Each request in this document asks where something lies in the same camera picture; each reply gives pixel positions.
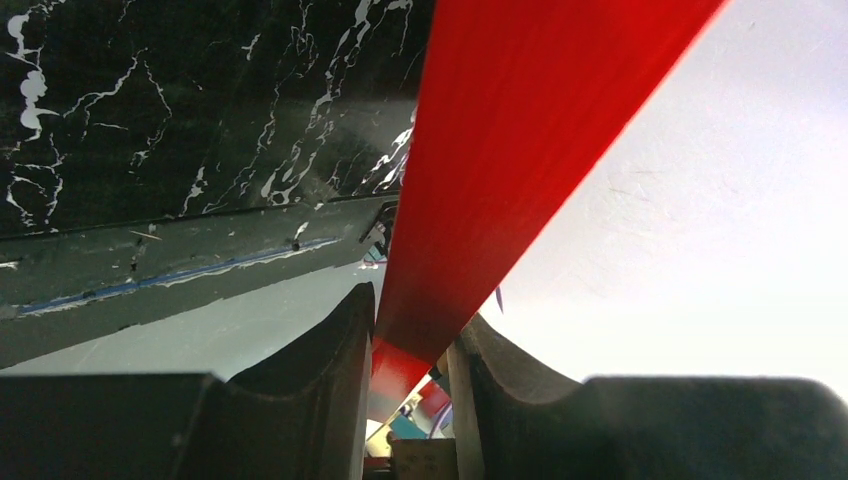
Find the blue line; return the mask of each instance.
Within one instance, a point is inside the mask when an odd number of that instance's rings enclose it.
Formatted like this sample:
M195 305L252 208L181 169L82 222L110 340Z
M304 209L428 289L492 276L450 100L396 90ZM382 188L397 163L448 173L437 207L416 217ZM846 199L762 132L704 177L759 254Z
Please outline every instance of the blue line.
M316 240L310 240L308 242L304 242L300 244L300 250L313 248L313 247L322 247L324 245L329 245L331 243L336 243L340 238L319 238ZM89 293L87 295L79 294L72 295L70 297L62 297L54 300L50 300L49 302L38 303L35 305L27 305L19 307L18 316L26 316L33 315L42 310L49 310L53 308L63 307L66 305L71 305L73 303L79 303L77 306L83 306L85 303L88 303L93 300L102 300L108 297L114 297L116 295L122 295L127 293L135 292L136 290L140 290L142 288L153 287L156 285L162 285L166 283L175 282L183 279L191 279L193 276L199 276L204 273L216 272L218 270L225 270L232 267L237 267L239 265L251 262L257 262L262 260L273 260L274 257L279 257L285 255L287 253L292 253L294 249L291 247L285 247L278 250L273 250L265 253L257 253L254 255L247 255L244 257L236 257L232 260L227 260L223 263L217 263L215 265L207 265L205 267L195 268L193 270L186 270L184 272L177 273L169 273L167 275L162 275L161 277L149 278L147 280L141 280L139 282L133 283L125 283L123 285L116 285L112 287L102 288L100 290L95 290L93 293Z

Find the red bar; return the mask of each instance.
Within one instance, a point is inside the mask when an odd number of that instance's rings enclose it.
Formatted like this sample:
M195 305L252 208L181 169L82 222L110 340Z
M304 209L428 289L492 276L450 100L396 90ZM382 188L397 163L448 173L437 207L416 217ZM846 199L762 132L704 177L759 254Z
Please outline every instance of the red bar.
M722 3L438 2L372 418L400 405Z

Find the white surface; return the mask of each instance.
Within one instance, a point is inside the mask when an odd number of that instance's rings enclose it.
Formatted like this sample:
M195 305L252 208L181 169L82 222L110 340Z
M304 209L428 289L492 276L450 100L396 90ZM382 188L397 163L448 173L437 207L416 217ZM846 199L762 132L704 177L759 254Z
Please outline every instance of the white surface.
M229 379L317 325L384 269L328 268L44 355L0 374L214 372Z
M848 398L848 3L735 0L505 279L551 367Z

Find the red background object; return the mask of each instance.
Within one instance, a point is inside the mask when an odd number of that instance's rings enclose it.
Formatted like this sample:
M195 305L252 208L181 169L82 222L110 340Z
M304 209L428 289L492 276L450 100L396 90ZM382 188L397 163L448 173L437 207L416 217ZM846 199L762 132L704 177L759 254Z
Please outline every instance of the red background object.
M401 404L722 3L438 2L371 418Z

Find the black marble surface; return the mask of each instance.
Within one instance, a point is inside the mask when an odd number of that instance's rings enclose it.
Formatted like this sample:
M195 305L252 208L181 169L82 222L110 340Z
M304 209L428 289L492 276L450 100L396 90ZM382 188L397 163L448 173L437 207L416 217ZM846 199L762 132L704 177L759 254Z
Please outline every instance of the black marble surface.
M433 2L0 2L0 238L396 191Z

